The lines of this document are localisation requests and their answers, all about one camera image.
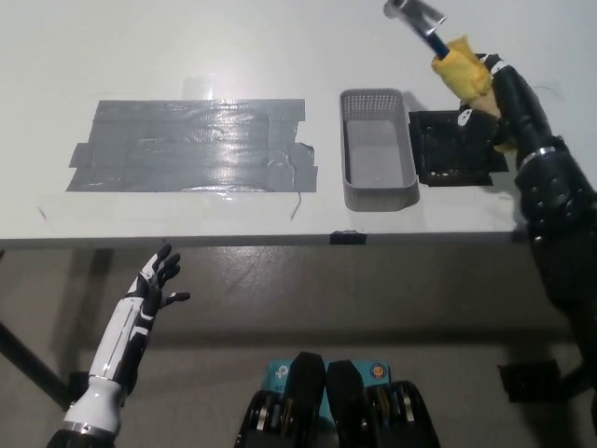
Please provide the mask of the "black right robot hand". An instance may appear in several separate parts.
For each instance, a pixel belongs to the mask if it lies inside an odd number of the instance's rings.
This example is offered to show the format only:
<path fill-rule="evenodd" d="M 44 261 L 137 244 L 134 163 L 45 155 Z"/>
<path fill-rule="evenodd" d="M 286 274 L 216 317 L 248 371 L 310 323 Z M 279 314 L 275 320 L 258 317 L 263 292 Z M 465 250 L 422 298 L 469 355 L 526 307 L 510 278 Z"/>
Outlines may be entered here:
<path fill-rule="evenodd" d="M 564 140 L 552 133 L 544 108 L 526 79 L 496 53 L 479 53 L 492 77 L 498 115 L 461 103 L 458 125 L 464 133 L 484 133 L 501 152 L 516 153 L 516 166 L 540 149 L 567 153 Z"/>

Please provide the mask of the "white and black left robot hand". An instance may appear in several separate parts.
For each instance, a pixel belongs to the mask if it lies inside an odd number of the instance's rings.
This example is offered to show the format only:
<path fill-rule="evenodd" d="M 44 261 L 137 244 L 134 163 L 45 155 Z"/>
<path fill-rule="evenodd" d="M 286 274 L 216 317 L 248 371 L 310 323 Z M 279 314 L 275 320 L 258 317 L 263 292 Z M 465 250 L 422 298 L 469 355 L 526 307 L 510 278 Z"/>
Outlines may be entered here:
<path fill-rule="evenodd" d="M 63 426 L 82 435 L 114 439 L 120 409 L 136 383 L 141 360 L 161 309 L 187 301 L 187 292 L 165 293 L 165 284 L 180 272 L 180 255 L 167 244 L 133 278 L 104 330 L 88 374 L 88 387 L 69 408 Z"/>

